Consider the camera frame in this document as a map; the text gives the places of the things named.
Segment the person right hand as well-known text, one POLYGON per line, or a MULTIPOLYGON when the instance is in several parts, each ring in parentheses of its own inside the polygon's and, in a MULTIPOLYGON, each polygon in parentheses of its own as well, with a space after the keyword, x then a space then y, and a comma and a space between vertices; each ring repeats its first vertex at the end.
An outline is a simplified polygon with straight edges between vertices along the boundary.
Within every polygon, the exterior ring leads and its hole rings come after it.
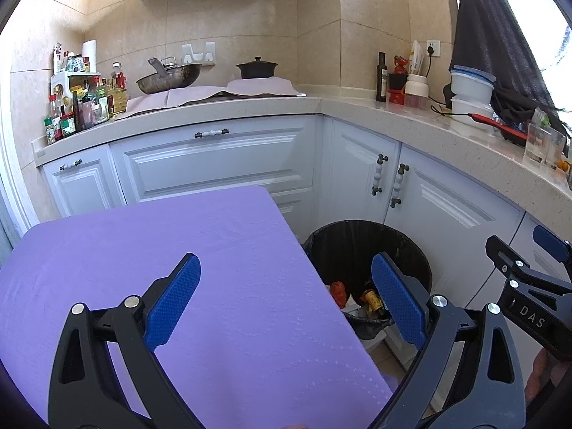
POLYGON ((546 349, 539 351, 534 358, 532 372, 524 388, 527 404, 533 401, 545 384, 558 386, 570 366, 570 362, 557 360, 546 349))

